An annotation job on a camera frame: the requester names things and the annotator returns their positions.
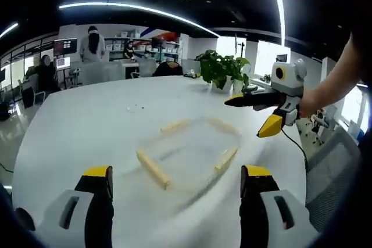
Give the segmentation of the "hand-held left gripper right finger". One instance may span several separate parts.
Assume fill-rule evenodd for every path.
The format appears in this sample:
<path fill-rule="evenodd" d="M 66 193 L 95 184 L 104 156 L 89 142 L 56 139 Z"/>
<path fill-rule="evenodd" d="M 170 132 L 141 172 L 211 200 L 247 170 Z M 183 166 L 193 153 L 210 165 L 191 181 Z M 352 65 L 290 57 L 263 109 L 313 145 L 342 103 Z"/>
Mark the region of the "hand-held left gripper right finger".
<path fill-rule="evenodd" d="M 306 207 L 270 171 L 241 167 L 241 247 L 308 247 L 318 236 Z"/>

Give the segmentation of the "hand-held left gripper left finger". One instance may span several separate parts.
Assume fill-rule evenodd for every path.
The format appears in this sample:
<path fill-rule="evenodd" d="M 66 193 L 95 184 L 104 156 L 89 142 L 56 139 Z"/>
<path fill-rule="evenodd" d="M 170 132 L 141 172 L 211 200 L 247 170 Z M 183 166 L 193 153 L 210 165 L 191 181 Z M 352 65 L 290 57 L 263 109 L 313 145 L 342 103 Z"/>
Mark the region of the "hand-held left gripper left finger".
<path fill-rule="evenodd" d="M 44 211 L 35 234 L 46 247 L 112 247 L 113 168 L 87 169 Z"/>

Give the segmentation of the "person's right hand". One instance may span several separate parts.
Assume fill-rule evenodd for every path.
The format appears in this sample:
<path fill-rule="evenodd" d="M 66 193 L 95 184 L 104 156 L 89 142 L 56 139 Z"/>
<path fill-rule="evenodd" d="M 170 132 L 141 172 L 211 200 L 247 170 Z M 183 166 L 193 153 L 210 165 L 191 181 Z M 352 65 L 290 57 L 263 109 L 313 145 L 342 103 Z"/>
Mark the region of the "person's right hand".
<path fill-rule="evenodd" d="M 317 92 L 315 90 L 305 91 L 299 102 L 299 117 L 310 117 L 320 108 Z"/>

